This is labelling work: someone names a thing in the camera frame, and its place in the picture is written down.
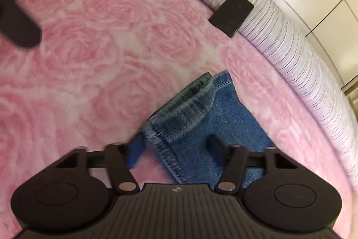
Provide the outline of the blue denim jeans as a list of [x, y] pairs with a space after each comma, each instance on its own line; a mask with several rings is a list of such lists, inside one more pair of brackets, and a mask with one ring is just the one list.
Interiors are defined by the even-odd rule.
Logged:
[[210, 135], [252, 152], [274, 144], [240, 102], [227, 70], [201, 75], [152, 114], [141, 131], [169, 179], [178, 184], [218, 182], [222, 167], [207, 149]]

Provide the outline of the pink rose blanket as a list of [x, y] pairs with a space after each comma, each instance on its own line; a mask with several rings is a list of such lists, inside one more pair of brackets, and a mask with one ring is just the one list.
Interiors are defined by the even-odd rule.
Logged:
[[229, 70], [241, 102], [277, 146], [342, 197], [335, 231], [348, 238], [353, 192], [330, 141], [290, 85], [242, 36], [228, 38], [200, 0], [19, 0], [41, 45], [1, 38], [1, 237], [20, 225], [14, 190], [75, 147], [126, 142], [202, 74]]

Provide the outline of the white striped quilt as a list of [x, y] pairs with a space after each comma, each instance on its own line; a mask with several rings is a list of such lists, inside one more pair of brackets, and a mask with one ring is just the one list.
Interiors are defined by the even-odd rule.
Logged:
[[[226, 0], [202, 1], [217, 10]], [[317, 119], [356, 185], [357, 120], [334, 75], [273, 0], [248, 1], [254, 8], [240, 34], [275, 67]]]

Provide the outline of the black smartphone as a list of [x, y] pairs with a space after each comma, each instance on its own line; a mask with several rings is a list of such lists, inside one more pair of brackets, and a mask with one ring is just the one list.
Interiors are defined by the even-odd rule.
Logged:
[[226, 0], [209, 18], [209, 22], [232, 38], [253, 9], [254, 5], [248, 0]]

